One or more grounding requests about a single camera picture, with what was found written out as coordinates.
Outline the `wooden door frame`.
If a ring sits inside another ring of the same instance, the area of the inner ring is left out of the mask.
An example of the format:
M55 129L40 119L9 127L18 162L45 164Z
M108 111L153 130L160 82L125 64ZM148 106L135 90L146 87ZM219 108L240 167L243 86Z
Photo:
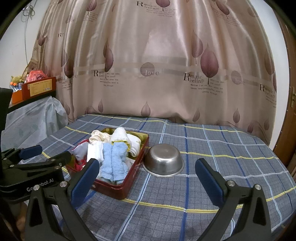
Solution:
M288 60L288 83L278 84L287 87L287 100L284 103L285 117L280 135L273 149L291 174L295 174L295 28L286 16L276 14L285 41Z

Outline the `red plastic bag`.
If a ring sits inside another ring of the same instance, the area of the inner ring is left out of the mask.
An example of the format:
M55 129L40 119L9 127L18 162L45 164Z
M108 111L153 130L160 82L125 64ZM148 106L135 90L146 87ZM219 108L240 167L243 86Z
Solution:
M26 77L26 83L47 78L48 76L42 70L32 70Z

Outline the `white cloth in tin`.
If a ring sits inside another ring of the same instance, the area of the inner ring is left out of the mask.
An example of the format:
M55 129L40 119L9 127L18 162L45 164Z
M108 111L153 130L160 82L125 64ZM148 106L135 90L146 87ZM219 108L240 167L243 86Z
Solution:
M137 157L140 153L140 145L141 145L141 140L140 138L138 138L137 136L134 136L132 134L127 134L131 146L130 146L130 150L129 153L133 156L133 157Z

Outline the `orange box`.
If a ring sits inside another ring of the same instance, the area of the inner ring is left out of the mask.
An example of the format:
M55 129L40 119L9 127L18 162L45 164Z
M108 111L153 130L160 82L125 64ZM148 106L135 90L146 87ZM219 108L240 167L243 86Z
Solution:
M11 103L12 105L17 104L19 102L23 101L23 92L22 90L18 90L13 92L12 97L11 97Z

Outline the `beige leaf print curtain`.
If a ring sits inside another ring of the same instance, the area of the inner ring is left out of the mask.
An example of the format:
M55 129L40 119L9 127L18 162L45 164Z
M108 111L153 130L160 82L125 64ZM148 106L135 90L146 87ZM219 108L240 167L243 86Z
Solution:
M269 144L276 76L250 1L51 1L29 69L84 113L233 126Z

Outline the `red white satin cloth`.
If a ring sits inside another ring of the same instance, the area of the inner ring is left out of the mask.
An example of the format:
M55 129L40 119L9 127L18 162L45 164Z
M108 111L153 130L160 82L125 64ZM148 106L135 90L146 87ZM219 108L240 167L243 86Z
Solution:
M74 156L74 169L77 171L81 171L86 165L88 144L88 141L84 141L72 150L72 155Z

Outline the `white towel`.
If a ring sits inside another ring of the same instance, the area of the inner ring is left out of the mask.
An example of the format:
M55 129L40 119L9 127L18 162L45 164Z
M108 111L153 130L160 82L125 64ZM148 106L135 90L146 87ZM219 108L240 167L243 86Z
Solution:
M87 162L91 159L95 159L100 163L103 162L103 142L102 141L94 141L88 144L87 149Z

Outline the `steel bowl upside down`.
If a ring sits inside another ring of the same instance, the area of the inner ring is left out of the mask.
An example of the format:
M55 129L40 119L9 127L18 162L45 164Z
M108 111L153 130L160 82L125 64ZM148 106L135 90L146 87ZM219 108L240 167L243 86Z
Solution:
M161 178L170 178L180 174L185 163L180 151L169 144L157 144L151 147L143 161L145 171Z

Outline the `clear plastic cover sheet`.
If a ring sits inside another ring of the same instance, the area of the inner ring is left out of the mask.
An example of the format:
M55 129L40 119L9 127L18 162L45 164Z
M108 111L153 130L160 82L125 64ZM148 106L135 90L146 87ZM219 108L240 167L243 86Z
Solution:
M1 149L37 145L68 124L68 116L59 100L45 97L9 113L1 134Z

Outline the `red gold toffee tin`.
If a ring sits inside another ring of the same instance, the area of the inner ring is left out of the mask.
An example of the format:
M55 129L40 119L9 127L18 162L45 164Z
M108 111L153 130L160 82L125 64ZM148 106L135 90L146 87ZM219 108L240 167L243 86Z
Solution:
M108 133L110 135L113 134L114 131L114 128L105 128L102 130L103 133ZM96 192L102 193L118 200L123 200L127 197L149 144L149 135L147 133L133 131L126 131L126 133L137 136L141 140L140 152L138 156L135 158L129 156L131 159L134 160L134 163L132 164L132 167L129 170L126 178L120 185L113 185L96 179L91 187L91 189L95 190ZM74 155L72 155L70 163L66 165L66 169L69 172L70 177L75 176L75 174L80 171L80 169L78 169L78 161L76 161Z

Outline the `light blue fluffy towel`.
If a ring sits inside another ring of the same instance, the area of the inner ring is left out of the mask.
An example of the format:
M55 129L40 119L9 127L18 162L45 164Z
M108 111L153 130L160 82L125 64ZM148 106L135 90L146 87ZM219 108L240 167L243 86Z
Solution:
M103 144L103 162L100 167L100 177L114 185L120 185L126 178L129 168L125 163L127 144L115 142Z

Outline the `cream white socks bundle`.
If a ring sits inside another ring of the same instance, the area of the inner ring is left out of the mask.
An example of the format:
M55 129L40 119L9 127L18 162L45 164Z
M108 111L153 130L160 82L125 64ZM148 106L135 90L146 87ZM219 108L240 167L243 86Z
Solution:
M106 132L101 132L99 130L93 130L91 133L91 137L89 138L89 142L92 144L93 142L100 141L104 143L110 143L111 135Z

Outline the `small white cloth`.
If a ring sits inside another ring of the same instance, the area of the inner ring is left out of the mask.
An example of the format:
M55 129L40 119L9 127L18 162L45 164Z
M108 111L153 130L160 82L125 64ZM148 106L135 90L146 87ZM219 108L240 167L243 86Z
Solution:
M123 127L118 127L114 130L113 134L111 135L110 141L112 144L123 142L127 145L128 150L130 150L132 146L132 143Z

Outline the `red yellow cardboard box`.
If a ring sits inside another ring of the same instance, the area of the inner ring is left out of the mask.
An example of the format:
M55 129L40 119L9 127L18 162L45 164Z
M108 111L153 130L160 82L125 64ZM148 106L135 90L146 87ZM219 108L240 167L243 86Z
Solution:
M56 90L56 77L31 81L22 85L22 98L28 100Z

